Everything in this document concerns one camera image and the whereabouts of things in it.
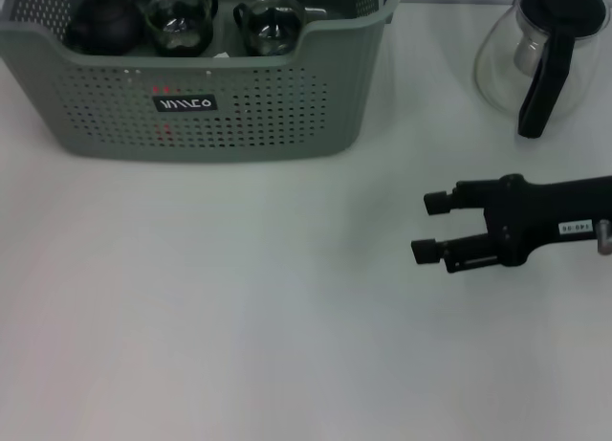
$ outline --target white table surface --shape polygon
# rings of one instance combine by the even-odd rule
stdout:
[[[55,143],[0,68],[0,440],[609,441],[612,259],[417,267],[482,232],[427,192],[612,174],[612,45],[537,142],[475,94],[500,7],[403,5],[329,159],[150,165]]]

